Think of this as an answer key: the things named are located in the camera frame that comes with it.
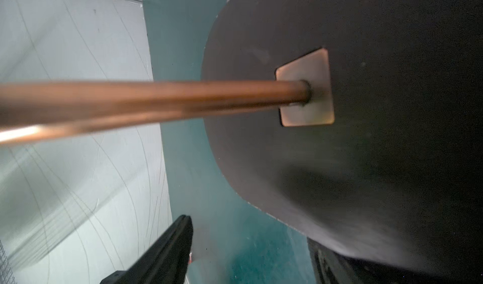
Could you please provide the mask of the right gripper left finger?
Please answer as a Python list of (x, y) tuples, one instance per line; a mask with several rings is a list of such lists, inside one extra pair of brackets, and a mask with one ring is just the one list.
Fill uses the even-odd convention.
[(115, 271), (102, 283), (184, 283), (194, 230), (190, 216), (179, 216), (127, 271)]

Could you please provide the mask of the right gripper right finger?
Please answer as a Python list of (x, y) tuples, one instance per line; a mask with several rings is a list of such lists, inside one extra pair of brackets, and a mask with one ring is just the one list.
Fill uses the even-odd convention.
[(317, 283), (433, 283), (427, 275), (364, 260), (346, 258), (308, 238)]

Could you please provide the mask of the bronze wire cup stand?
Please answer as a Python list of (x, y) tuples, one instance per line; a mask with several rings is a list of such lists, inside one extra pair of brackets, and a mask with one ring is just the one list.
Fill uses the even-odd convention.
[[(482, 0), (229, 0), (200, 79), (326, 49), (333, 124), (202, 119), (245, 202), (346, 258), (482, 282)], [(161, 124), (1, 148), (1, 280), (99, 283), (175, 221)]]

